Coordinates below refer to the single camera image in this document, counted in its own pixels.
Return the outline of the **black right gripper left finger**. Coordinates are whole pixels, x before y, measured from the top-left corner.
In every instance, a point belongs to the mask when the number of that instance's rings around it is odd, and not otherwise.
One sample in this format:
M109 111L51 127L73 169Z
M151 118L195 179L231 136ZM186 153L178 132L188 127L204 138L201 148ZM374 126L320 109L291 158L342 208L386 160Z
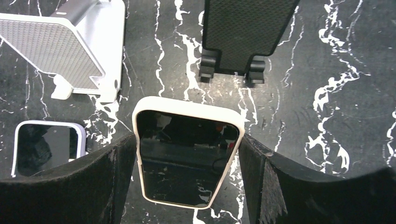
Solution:
M119 224L134 161L136 138L118 141L30 177L0 181L3 224Z

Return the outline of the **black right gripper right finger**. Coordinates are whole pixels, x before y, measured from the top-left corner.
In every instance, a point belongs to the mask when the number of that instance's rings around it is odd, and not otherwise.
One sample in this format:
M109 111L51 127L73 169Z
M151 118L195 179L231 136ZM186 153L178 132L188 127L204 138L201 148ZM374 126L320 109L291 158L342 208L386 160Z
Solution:
M396 171L344 179L301 165L245 134L239 147L252 224L393 224Z

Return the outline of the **phone with pink case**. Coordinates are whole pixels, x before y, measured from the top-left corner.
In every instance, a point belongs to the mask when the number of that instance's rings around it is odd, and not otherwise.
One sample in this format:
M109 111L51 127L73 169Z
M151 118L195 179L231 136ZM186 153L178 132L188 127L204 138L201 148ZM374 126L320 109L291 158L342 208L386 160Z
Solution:
M234 110L144 97L133 111L143 197L153 203L209 208L245 134Z

